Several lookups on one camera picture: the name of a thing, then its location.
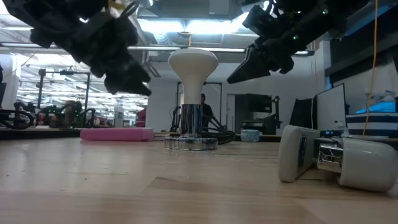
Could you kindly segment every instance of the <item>person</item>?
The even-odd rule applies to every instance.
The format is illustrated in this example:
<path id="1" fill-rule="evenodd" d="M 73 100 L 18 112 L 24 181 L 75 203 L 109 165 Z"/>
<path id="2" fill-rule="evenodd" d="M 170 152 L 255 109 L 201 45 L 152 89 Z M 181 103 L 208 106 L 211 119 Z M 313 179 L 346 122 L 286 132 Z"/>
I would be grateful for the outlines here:
<path id="1" fill-rule="evenodd" d="M 202 128 L 208 128 L 209 127 L 209 121 L 210 121 L 210 117 L 213 116 L 213 110 L 211 109 L 211 106 L 205 103 L 206 101 L 206 95 L 205 94 L 201 94 L 201 107 L 202 107 L 202 112 L 203 112 L 203 116 L 202 116 L 202 121 L 201 121 L 201 126 Z"/>

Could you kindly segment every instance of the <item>wooden tabletop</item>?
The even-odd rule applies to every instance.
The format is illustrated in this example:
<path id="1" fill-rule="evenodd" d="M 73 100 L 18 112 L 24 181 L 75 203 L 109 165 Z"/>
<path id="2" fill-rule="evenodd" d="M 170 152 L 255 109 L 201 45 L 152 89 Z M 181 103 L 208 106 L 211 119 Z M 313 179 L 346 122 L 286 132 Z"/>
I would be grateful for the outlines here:
<path id="1" fill-rule="evenodd" d="M 364 192 L 320 170 L 281 183 L 278 146 L 3 141 L 0 223 L 398 223 L 398 185 Z"/>

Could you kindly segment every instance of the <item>ceiling light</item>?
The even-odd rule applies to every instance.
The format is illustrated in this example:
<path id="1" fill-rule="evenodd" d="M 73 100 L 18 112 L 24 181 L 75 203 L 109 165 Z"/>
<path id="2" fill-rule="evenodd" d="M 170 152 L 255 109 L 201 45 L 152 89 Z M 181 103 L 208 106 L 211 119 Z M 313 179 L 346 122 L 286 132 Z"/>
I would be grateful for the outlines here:
<path id="1" fill-rule="evenodd" d="M 18 90 L 18 93 L 39 93 L 37 90 Z M 84 92 L 80 91 L 42 91 L 43 94 L 51 94 L 51 95 L 84 95 Z M 122 96 L 129 97 L 129 98 L 138 98 L 144 99 L 146 96 L 141 96 L 138 94 L 130 94 L 130 93 L 118 93 L 117 95 L 113 95 L 111 93 L 89 93 L 90 96 L 105 96 L 108 98 L 120 98 Z"/>
<path id="2" fill-rule="evenodd" d="M 181 47 L 162 47 L 162 46 L 131 46 L 129 50 L 162 50 L 162 51 L 175 51 L 180 50 Z"/>
<path id="3" fill-rule="evenodd" d="M 76 80 L 74 80 L 74 79 L 72 79 L 72 78 L 70 78 L 70 77 L 67 77 L 67 76 L 65 76 L 65 79 L 66 79 L 66 80 L 69 80 L 69 81 L 71 81 L 71 82 L 76 82 Z"/>
<path id="4" fill-rule="evenodd" d="M 210 52 L 228 52 L 228 53 L 245 53 L 246 49 L 227 49 L 227 48 L 216 48 L 216 47 L 189 47 L 189 49 L 202 49 Z"/>
<path id="5" fill-rule="evenodd" d="M 192 34 L 230 34 L 231 21 L 192 20 L 185 31 Z"/>
<path id="6" fill-rule="evenodd" d="M 242 23 L 244 22 L 244 20 L 247 18 L 248 16 L 248 12 L 245 12 L 243 14 L 241 14 L 240 16 L 238 16 L 237 18 L 233 19 L 231 22 L 231 29 L 232 32 L 237 32 L 240 29 L 246 29 Z"/>
<path id="7" fill-rule="evenodd" d="M 2 27 L 0 29 L 6 29 L 6 30 L 17 30 L 17 31 L 29 31 L 33 29 L 33 27 L 27 27 L 27 26 L 6 26 Z"/>
<path id="8" fill-rule="evenodd" d="M 146 19 L 138 19 L 138 22 L 143 31 L 151 32 L 153 34 L 184 31 L 184 27 L 180 21 L 173 21 L 173 20 L 149 21 Z"/>
<path id="9" fill-rule="evenodd" d="M 13 42 L 1 42 L 0 47 L 42 48 L 41 46 L 33 43 L 13 43 Z M 52 44 L 50 48 L 59 49 L 55 44 Z"/>
<path id="10" fill-rule="evenodd" d="M 82 17 L 80 17 L 79 20 L 80 20 L 80 22 L 84 22 L 84 23 L 88 22 L 88 19 L 83 19 Z"/>
<path id="11" fill-rule="evenodd" d="M 87 85 L 81 84 L 81 83 L 77 83 L 76 84 L 77 87 L 82 88 L 82 89 L 86 89 Z"/>
<path id="12" fill-rule="evenodd" d="M 27 98 L 27 99 L 30 99 L 30 100 L 36 99 L 36 97 L 30 96 L 30 95 L 24 95 L 24 96 L 22 96 L 22 97 Z"/>
<path id="13" fill-rule="evenodd" d="M 314 54 L 315 54 L 315 52 L 312 51 L 312 50 L 304 50 L 304 51 L 298 51 L 298 52 L 296 52 L 296 54 L 294 54 L 294 55 L 298 55 L 298 56 L 301 56 L 301 55 L 303 55 L 303 56 L 312 56 L 312 55 L 314 55 Z"/>

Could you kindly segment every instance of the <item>pillar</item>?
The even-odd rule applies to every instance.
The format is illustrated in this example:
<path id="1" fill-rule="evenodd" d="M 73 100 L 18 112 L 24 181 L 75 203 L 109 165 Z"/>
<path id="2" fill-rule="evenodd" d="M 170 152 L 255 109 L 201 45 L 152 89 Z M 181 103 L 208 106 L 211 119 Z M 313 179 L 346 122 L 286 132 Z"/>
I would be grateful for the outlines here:
<path id="1" fill-rule="evenodd" d="M 321 41 L 319 43 L 319 48 L 315 52 L 313 58 L 314 58 L 314 64 L 317 65 L 316 68 L 313 69 L 317 71 L 316 88 L 318 94 L 331 88 L 329 77 L 325 76 L 325 69 L 329 68 L 331 65 L 330 41 L 328 40 Z"/>
<path id="2" fill-rule="evenodd" d="M 14 103 L 17 101 L 21 67 L 17 66 L 17 57 L 14 55 L 0 55 L 0 65 L 3 69 L 2 82 L 7 83 L 1 106 L 6 110 L 14 110 Z"/>

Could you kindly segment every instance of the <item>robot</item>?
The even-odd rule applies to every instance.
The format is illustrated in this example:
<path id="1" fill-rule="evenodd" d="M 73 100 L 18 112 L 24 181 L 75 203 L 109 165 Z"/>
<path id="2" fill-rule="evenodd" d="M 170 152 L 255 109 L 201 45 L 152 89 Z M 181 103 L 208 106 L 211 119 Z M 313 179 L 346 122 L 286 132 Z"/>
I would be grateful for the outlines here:
<path id="1" fill-rule="evenodd" d="M 258 1 L 245 0 L 243 5 Z M 369 0 L 267 1 L 265 10 L 255 5 L 243 22 L 259 38 L 248 47 L 245 61 L 228 83 L 268 76 L 270 70 L 287 73 L 294 66 L 294 53 L 331 29 L 343 32 L 346 18 Z M 139 7 L 138 0 L 131 1 L 119 17 L 109 11 L 115 0 L 3 2 L 11 15 L 33 27 L 33 43 L 44 48 L 55 43 L 77 62 L 90 66 L 96 77 L 106 75 L 104 84 L 110 93 L 150 95 L 143 84 L 150 81 L 149 75 L 127 51 L 138 42 L 137 30 L 128 19 Z"/>

